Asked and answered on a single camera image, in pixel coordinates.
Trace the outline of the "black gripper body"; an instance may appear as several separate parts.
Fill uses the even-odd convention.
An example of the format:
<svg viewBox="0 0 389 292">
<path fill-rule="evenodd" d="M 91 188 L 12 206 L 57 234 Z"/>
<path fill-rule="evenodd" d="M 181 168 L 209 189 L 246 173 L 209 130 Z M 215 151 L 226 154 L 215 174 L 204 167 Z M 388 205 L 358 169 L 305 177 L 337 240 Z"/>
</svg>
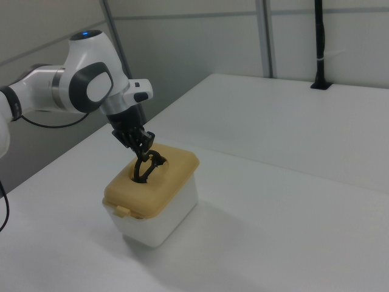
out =
<svg viewBox="0 0 389 292">
<path fill-rule="evenodd" d="M 146 117 L 142 105 L 136 104 L 117 114 L 107 115 L 114 130 L 129 131 L 144 129 Z"/>
</svg>

